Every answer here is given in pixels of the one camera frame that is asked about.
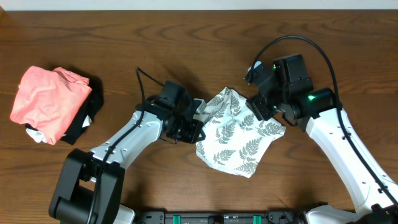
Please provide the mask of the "white fern print dress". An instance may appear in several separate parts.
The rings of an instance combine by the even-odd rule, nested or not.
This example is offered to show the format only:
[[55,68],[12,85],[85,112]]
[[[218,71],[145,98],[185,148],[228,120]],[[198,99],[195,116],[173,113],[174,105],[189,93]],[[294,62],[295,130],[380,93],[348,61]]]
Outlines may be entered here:
[[196,154],[209,167],[250,178],[272,141],[285,126],[274,118],[259,121],[246,106],[246,98],[228,87],[205,104],[197,119],[204,123],[205,139]]

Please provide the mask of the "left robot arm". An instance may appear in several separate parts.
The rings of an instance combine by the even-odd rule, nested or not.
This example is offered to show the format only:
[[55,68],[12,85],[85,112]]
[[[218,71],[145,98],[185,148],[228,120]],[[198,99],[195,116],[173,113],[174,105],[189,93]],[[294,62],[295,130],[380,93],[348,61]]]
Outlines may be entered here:
[[204,107],[203,99],[194,99],[178,112],[158,96],[138,104],[129,122],[106,142],[88,152],[69,153],[49,215],[60,223],[132,223],[135,211],[121,205],[126,169],[163,134],[175,142],[204,140],[203,123],[194,118]]

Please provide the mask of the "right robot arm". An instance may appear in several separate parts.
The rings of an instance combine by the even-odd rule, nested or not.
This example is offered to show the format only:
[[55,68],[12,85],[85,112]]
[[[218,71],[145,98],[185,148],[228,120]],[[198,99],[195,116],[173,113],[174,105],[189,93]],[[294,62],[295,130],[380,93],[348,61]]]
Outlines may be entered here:
[[383,171],[353,129],[330,88],[266,81],[249,108],[260,120],[281,112],[294,119],[327,156],[347,188],[354,211],[325,204],[302,213],[304,223],[397,223],[397,184]]

